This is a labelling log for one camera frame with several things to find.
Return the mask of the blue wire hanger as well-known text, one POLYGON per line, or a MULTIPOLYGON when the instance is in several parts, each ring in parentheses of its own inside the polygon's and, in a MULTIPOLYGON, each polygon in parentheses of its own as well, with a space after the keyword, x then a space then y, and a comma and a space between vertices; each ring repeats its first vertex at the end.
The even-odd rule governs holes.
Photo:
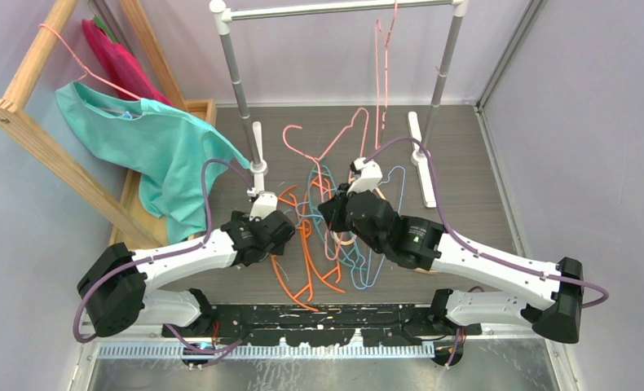
POLYGON ((297 229, 301 236, 307 237, 312 231, 318 231, 320 235, 330 233, 329 224, 325 222, 318 205, 314 203, 314 194, 322 195, 321 200, 330 200, 336 191, 336 183, 331 184, 329 179, 322 176, 318 178, 313 176, 307 184, 307 189, 303 193, 302 200, 297 201, 293 211, 297 218, 297 229), (326 192, 331 185, 332 192, 326 192))
MULTIPOLYGON (((395 198, 398 201, 397 209, 400 212, 404 204, 405 183, 407 177, 406 169, 402 165, 395 165, 392 167, 386 176, 378 183, 373 192, 381 199, 385 200, 386 194, 382 192, 382 187, 384 185, 391 184, 392 177, 395 174, 399 175, 399 187, 395 198)), ((382 272, 383 264, 386 260, 386 256, 382 255, 377 264, 374 264, 373 259, 376 253, 368 245, 366 245, 366 248, 366 254, 359 252, 361 259, 360 263, 355 263, 351 267, 352 283, 357 290, 367 290, 376 285, 378 277, 382 272)))

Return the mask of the pink wire hanger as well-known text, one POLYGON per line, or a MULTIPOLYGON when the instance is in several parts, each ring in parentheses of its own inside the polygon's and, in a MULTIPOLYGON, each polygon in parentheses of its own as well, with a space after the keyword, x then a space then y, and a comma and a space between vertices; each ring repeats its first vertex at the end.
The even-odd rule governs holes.
POLYGON ((330 143, 327 145, 327 147, 317 156, 310 155, 308 153, 305 153, 303 150, 295 147, 292 143, 289 142, 288 140, 288 132, 290 130, 303 130, 301 125, 295 125, 295 124, 290 124, 287 125, 283 128, 282 133, 281 133, 281 138, 284 143, 284 145, 294 154, 297 154, 299 156, 302 156, 303 158, 311 161, 314 166, 319 169, 321 167, 321 161, 336 147, 337 144, 340 143, 340 140, 342 137, 348 133, 350 130, 355 128, 356 122, 359 119, 360 116, 364 116, 364 121, 362 122, 362 133, 361 133, 361 139, 360 139, 360 144, 359 144, 359 150, 358 154, 356 155, 357 157, 362 157, 365 156, 365 144, 366 140, 368 138, 368 128, 369 128, 369 120, 370 120, 370 114, 367 108, 365 107, 358 107, 351 117, 351 120, 347 125, 342 127, 339 132, 336 134, 336 136, 330 141, 330 143))
POLYGON ((394 1, 392 19, 387 30, 382 21, 377 19, 374 25, 374 61, 375 61, 375 137, 374 148, 382 145, 382 135, 386 128, 386 113, 389 106, 389 48, 398 13, 398 2, 394 1))

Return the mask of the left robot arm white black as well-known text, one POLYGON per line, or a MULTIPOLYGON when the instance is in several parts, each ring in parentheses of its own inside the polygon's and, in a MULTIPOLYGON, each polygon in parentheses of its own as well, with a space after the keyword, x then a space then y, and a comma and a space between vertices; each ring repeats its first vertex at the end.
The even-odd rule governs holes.
POLYGON ((80 342, 159 327, 163 336, 204 336, 216 314, 197 288, 164 286, 207 270, 250 266, 280 255, 296 231, 280 210, 249 219, 235 211, 229 222, 196 239, 162 248, 131 251, 108 246, 77 283, 82 299, 74 335, 80 342))

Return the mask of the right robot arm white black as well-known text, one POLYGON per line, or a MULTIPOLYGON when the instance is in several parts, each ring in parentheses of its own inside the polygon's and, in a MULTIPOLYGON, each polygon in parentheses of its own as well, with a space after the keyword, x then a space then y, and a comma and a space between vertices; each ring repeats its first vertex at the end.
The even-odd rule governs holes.
POLYGON ((503 323, 529 326, 560 343, 580 339, 583 266, 574 258, 535 261, 489 247, 477 250, 440 223, 399 214, 370 191, 334 195, 319 211, 331 231, 355 234, 398 266, 460 275, 492 287, 490 292, 437 290, 428 315, 438 334, 503 323))

